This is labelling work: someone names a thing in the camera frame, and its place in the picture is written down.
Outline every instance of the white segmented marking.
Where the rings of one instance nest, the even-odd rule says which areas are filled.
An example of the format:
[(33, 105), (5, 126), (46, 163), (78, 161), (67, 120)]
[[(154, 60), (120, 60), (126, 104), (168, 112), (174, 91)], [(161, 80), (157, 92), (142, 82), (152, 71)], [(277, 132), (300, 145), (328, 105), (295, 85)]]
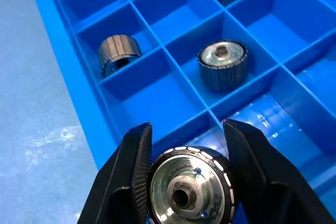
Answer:
[(167, 151), (165, 151), (163, 154), (167, 154), (167, 153), (169, 153), (169, 152), (172, 152), (174, 149), (173, 148), (171, 148), (171, 149), (169, 149), (169, 150), (167, 150)]
[(206, 152), (201, 152), (201, 154), (202, 154), (203, 156), (209, 158), (209, 159), (212, 159), (212, 157), (211, 157), (209, 154), (207, 154)]
[(187, 147), (185, 147), (185, 146), (175, 148), (175, 150), (177, 150), (177, 151), (181, 151), (181, 150), (185, 150), (185, 149), (187, 149)]
[(230, 220), (233, 219), (233, 214), (235, 213), (235, 207), (231, 207)]
[(215, 160), (214, 163), (221, 171), (224, 171), (224, 168), (219, 164), (217, 160)]
[(189, 151), (193, 151), (193, 152), (200, 152), (200, 151), (201, 151), (201, 150), (196, 149), (196, 148), (194, 148), (194, 147), (188, 147), (188, 150), (189, 150)]
[(224, 173), (224, 178), (225, 178), (225, 180), (226, 180), (226, 182), (227, 182), (227, 185), (228, 185), (229, 187), (231, 187), (231, 182), (230, 182), (229, 177), (227, 176), (226, 173)]
[(232, 204), (234, 204), (235, 203), (235, 196), (233, 195), (233, 190), (232, 189), (230, 189), (230, 196), (231, 196), (231, 202), (232, 202)]

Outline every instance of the metal hub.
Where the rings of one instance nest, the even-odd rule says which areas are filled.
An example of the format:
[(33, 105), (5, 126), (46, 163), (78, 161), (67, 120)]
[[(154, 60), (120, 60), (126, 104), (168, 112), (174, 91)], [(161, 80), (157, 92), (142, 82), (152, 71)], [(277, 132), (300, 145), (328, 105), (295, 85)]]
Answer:
[(203, 160), (177, 155), (164, 161), (150, 187), (153, 210), (161, 223), (219, 223), (224, 214), (224, 189)]
[(241, 45), (231, 41), (216, 42), (201, 52), (201, 60), (214, 67), (223, 67), (237, 62), (244, 56)]

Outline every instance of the metal roller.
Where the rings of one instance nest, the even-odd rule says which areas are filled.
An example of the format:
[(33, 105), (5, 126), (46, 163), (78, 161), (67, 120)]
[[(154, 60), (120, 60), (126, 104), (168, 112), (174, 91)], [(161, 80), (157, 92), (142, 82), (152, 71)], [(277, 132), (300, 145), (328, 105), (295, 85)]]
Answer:
[(148, 211), (152, 223), (229, 223), (237, 200), (229, 161), (206, 147), (177, 147), (150, 168)]
[(200, 74), (212, 91), (227, 91), (241, 85), (248, 74), (248, 51), (240, 42), (222, 40), (198, 55)]
[(108, 76), (141, 56), (137, 41), (127, 35), (114, 35), (105, 39), (99, 47), (102, 74)]

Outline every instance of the blue plastic tray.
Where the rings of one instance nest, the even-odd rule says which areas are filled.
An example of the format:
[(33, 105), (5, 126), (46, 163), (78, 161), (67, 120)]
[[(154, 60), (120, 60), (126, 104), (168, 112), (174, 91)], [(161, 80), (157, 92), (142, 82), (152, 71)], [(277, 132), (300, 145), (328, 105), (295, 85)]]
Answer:
[[(178, 145), (227, 155), (222, 120), (234, 118), (260, 128), (336, 218), (336, 0), (37, 4), (98, 168), (144, 122), (154, 157)], [(144, 56), (103, 79), (97, 49), (115, 34), (136, 38)], [(196, 56), (223, 38), (248, 47), (250, 68), (243, 86), (214, 93)]]

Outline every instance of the blue surface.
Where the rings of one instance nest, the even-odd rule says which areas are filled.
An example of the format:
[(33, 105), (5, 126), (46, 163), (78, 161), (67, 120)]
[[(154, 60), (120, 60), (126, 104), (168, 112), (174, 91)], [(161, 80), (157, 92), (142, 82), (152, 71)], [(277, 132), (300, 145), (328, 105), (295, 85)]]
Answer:
[[(100, 168), (131, 127), (153, 124), (153, 158), (178, 145), (227, 156), (222, 121), (260, 128), (336, 217), (333, 0), (37, 0), (56, 59)], [(144, 55), (102, 78), (97, 49), (135, 37)], [(246, 83), (209, 91), (197, 53), (230, 38), (246, 44)]]
[(97, 167), (35, 0), (0, 5), (0, 222), (76, 223)]

